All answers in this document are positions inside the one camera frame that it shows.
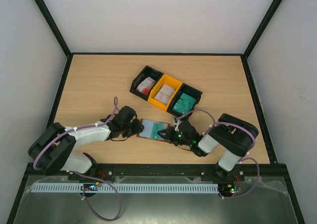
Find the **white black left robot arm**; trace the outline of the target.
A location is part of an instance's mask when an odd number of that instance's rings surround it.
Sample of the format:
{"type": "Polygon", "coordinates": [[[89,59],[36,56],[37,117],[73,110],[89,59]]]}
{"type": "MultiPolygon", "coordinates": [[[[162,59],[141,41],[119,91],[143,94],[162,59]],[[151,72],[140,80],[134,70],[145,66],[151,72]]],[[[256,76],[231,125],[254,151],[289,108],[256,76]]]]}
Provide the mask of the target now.
{"type": "Polygon", "coordinates": [[[125,140],[143,130],[135,110],[124,106],[88,125],[67,127],[59,122],[52,123],[31,145],[28,155],[33,159],[33,168],[47,176],[61,170],[85,174],[94,160],[89,154],[73,152],[74,149],[93,142],[114,141],[119,136],[125,140]]]}

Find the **brown leather card holder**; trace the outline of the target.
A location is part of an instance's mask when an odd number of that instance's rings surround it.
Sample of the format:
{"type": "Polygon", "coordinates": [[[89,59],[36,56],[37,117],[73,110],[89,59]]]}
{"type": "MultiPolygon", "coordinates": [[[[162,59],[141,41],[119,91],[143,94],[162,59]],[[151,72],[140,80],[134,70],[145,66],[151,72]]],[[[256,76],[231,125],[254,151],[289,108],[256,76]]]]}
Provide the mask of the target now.
{"type": "Polygon", "coordinates": [[[137,137],[164,142],[164,139],[158,135],[158,132],[169,128],[169,123],[141,119],[141,124],[144,126],[144,129],[137,134],[137,137]]]}

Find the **green credit card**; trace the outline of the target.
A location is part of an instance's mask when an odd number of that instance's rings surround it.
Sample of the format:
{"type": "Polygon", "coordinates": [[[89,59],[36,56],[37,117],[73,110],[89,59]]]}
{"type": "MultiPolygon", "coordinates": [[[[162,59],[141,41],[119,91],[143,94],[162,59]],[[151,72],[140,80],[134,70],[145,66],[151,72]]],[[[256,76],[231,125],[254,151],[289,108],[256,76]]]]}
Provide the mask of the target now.
{"type": "Polygon", "coordinates": [[[168,123],[154,122],[152,133],[151,133],[151,139],[163,140],[157,135],[157,132],[166,128],[168,128],[168,123]]]}
{"type": "Polygon", "coordinates": [[[192,109],[195,102],[196,102],[195,98],[185,93],[182,93],[178,100],[178,104],[180,105],[181,109],[187,112],[192,109]]]}

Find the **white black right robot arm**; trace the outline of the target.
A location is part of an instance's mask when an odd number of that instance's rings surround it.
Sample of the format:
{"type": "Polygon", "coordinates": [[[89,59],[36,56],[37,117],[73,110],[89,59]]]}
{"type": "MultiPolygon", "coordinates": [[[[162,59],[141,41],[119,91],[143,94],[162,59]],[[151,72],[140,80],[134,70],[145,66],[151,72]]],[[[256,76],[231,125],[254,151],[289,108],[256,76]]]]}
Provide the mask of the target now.
{"type": "Polygon", "coordinates": [[[215,147],[225,148],[216,163],[215,173],[221,180],[232,175],[235,165],[241,162],[254,147],[259,130],[252,124],[229,114],[222,114],[204,134],[199,134],[189,121],[176,122],[173,127],[159,130],[158,136],[174,146],[187,146],[198,157],[205,157],[215,147]]]}

